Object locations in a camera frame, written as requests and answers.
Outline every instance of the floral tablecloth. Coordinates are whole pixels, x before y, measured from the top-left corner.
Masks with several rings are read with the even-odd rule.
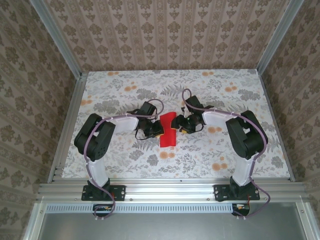
[[[164,113],[178,115],[183,88],[191,89],[204,106],[236,113],[253,111],[269,139],[253,176],[290,176],[257,71],[219,69],[90,72],[62,177],[88,177],[85,160],[73,142],[90,114],[119,115],[158,98],[164,102]],[[133,132],[121,132],[112,137],[104,161],[111,178],[228,178],[236,158],[226,127],[213,125],[194,134],[178,132],[176,146],[166,148],[159,147],[158,138],[138,141]]]

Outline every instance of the robotic arm base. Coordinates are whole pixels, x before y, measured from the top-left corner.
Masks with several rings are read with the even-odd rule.
[[[89,180],[88,185],[85,185],[82,190],[82,201],[112,201],[111,198],[99,188],[94,186]],[[107,190],[116,201],[124,201],[126,196],[125,185],[110,185],[110,179],[106,182],[103,189]]]
[[[223,201],[248,201],[260,200],[259,190],[251,183],[239,186],[232,177],[230,184],[218,184],[213,186],[215,200]]]

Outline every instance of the wire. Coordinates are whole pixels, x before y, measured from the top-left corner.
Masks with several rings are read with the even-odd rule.
[[[148,101],[146,101],[147,103],[150,103],[150,102],[152,102],[152,101],[158,101],[158,99],[157,98],[152,98],[152,99],[150,99],[150,100],[148,100]],[[157,108],[155,108],[155,115],[157,115],[157,113],[158,113],[158,109]]]
[[[126,113],[126,114],[123,114],[123,115],[118,115],[118,116],[111,116],[111,117],[107,117],[107,118],[104,118],[102,119],[101,121],[99,121],[95,127],[93,128],[93,130],[91,131],[85,145],[84,145],[84,150],[83,150],[83,157],[85,159],[85,166],[86,166],[86,170],[88,172],[88,175],[89,175],[89,178],[91,180],[91,183],[98,189],[100,189],[101,191],[105,192],[112,200],[112,209],[111,211],[109,212],[109,214],[103,218],[108,218],[115,210],[116,208],[116,201],[114,199],[114,197],[110,194],[110,192],[108,192],[107,190],[103,189],[102,187],[100,187],[97,182],[94,180],[91,172],[90,172],[90,169],[89,169],[89,161],[91,161],[88,156],[87,156],[87,150],[88,150],[88,146],[89,146],[89,142],[90,140],[92,139],[94,133],[96,132],[96,130],[100,127],[100,125],[106,121],[109,121],[109,120],[113,120],[113,119],[119,119],[119,118],[123,118],[123,117],[139,117],[139,118],[155,118],[157,116],[159,116],[163,111],[164,111],[164,108],[165,108],[165,105],[164,105],[164,102],[161,101],[160,99],[157,99],[157,98],[153,98],[153,99],[150,99],[148,102],[150,101],[158,101],[161,103],[161,111],[156,113],[155,115],[137,115],[137,114],[130,114],[130,113]],[[96,219],[102,219],[102,217],[98,217],[97,214],[97,209],[94,211],[94,216]]]
[[[138,129],[135,131],[135,135],[134,135],[134,137],[135,137],[135,139],[137,139],[137,140],[147,140],[147,139],[150,139],[150,138],[154,138],[154,137],[156,137],[157,135],[150,135],[150,136],[147,136],[147,137],[145,137],[145,138],[137,138],[137,134],[138,134]]]
[[[195,133],[201,132],[204,129],[205,125],[203,125],[203,124],[201,124],[201,125],[202,125],[202,127],[199,130],[195,131]]]
[[[189,92],[190,97],[192,96],[191,90],[189,88],[185,88],[182,91],[182,100],[183,100],[184,104],[187,105],[188,107],[190,107],[192,109],[195,109],[195,110],[205,111],[205,112],[217,112],[217,113],[221,113],[221,114],[228,115],[228,116],[231,115],[231,116],[239,117],[239,118],[245,120],[246,122],[248,122],[249,124],[251,124],[257,130],[257,132],[261,135],[262,141],[263,141],[263,149],[262,149],[261,152],[259,152],[257,155],[255,155],[253,157],[251,169],[250,169],[250,172],[249,172],[249,179],[250,179],[251,183],[257,189],[259,189],[261,192],[263,192],[265,195],[267,195],[268,199],[259,210],[255,211],[254,213],[252,213],[250,215],[243,216],[241,213],[239,213],[237,211],[233,211],[234,213],[238,214],[242,218],[250,218],[250,217],[255,216],[256,214],[260,213],[263,210],[263,208],[265,208],[269,204],[269,202],[271,200],[270,194],[267,193],[265,190],[263,190],[261,187],[259,187],[252,179],[252,174],[253,174],[253,171],[254,171],[254,167],[255,167],[257,158],[260,157],[267,149],[267,140],[265,138],[265,135],[263,134],[263,132],[260,130],[260,128],[254,122],[252,122],[250,119],[248,119],[248,118],[246,118],[246,117],[244,117],[244,116],[242,116],[242,115],[240,115],[238,113],[223,111],[223,110],[219,110],[219,109],[216,109],[216,108],[215,109],[210,109],[210,108],[199,108],[199,107],[192,106],[191,104],[187,103],[187,101],[185,99],[185,92],[187,92],[187,91]]]

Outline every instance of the red foam block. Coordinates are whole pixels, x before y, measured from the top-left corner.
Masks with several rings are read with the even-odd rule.
[[[175,147],[177,142],[177,130],[171,128],[172,120],[177,116],[176,112],[168,112],[160,116],[164,134],[160,136],[160,148]]]

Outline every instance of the damask wallpaper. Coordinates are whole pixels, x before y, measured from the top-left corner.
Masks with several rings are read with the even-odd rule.
[[[82,71],[254,69],[289,0],[45,0]]]
[[[320,217],[320,1],[305,0],[262,78],[292,169]]]
[[[75,80],[28,0],[0,1],[0,239],[17,240],[47,181]]]

